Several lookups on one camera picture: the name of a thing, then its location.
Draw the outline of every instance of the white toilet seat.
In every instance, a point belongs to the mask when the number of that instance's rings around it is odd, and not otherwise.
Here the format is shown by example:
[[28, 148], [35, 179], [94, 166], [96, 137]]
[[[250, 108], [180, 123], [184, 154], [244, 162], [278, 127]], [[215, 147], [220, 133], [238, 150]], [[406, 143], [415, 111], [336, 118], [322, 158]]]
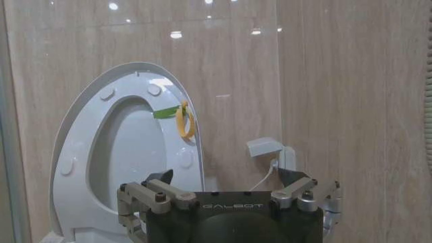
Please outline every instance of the white toilet seat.
[[194, 112], [179, 81], [150, 63], [114, 68], [78, 98], [52, 156], [51, 221], [66, 242], [128, 242], [116, 212], [122, 183], [174, 169], [175, 186], [204, 189], [199, 129], [186, 141], [174, 118], [152, 118], [183, 100]]

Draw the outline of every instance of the bolt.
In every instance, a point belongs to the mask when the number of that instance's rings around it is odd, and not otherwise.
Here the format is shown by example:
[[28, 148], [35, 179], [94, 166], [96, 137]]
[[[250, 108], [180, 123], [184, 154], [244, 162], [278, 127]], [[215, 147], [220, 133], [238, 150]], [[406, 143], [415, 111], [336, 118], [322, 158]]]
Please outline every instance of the bolt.
[[303, 199], [307, 199], [307, 200], [314, 200], [314, 193], [312, 193], [312, 191], [306, 190], [306, 191], [303, 192], [302, 198], [303, 198]]
[[155, 196], [156, 203], [162, 203], [167, 200], [167, 195], [163, 192], [156, 193]]
[[124, 191], [127, 189], [127, 183], [120, 185], [120, 191]]

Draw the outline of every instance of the beige tile wall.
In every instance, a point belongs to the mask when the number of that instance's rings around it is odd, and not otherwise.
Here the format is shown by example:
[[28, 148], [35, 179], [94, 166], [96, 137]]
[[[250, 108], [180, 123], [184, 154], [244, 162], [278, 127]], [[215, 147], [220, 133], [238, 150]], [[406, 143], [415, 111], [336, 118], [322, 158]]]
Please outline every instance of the beige tile wall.
[[319, 181], [340, 178], [335, 242], [432, 242], [430, 7], [428, 0], [278, 1], [284, 142]]
[[[266, 174], [246, 142], [284, 139], [310, 174], [342, 180], [335, 242], [432, 242], [422, 125], [428, 1], [116, 3], [112, 11], [108, 0], [6, 0], [35, 242], [50, 227], [62, 118], [92, 79], [130, 61], [163, 65], [184, 84], [206, 175], [223, 178], [222, 189], [244, 190]], [[274, 178], [263, 188], [276, 186]]]
[[[254, 186], [268, 164], [252, 162], [246, 142], [282, 139], [276, 0], [6, 0], [6, 7], [35, 242], [50, 229], [63, 116], [88, 83], [126, 62], [154, 62], [179, 78], [198, 109], [206, 175], [224, 190]], [[183, 38], [172, 39], [179, 30]]]

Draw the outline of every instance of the power cord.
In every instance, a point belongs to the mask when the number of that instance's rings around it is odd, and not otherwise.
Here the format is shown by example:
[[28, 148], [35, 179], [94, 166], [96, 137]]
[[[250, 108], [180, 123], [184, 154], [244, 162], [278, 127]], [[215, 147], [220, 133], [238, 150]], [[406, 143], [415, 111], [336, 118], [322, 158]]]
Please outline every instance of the power cord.
[[263, 182], [268, 179], [268, 177], [274, 173], [275, 168], [278, 168], [278, 164], [279, 164], [279, 161], [278, 161], [278, 159], [274, 158], [270, 163], [270, 169], [268, 169], [267, 175], [264, 176], [263, 180], [260, 180], [260, 182], [250, 189], [250, 191], [254, 191], [259, 187], [259, 185], [263, 184]]

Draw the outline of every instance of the white plug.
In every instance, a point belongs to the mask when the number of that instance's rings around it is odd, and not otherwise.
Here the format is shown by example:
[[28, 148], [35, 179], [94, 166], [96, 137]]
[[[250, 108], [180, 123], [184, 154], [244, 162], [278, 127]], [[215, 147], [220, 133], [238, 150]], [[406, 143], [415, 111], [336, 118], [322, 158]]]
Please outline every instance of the white plug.
[[292, 147], [284, 146], [274, 138], [266, 137], [247, 142], [251, 157], [266, 155], [279, 152], [278, 167], [286, 170], [295, 171], [296, 164], [296, 151]]

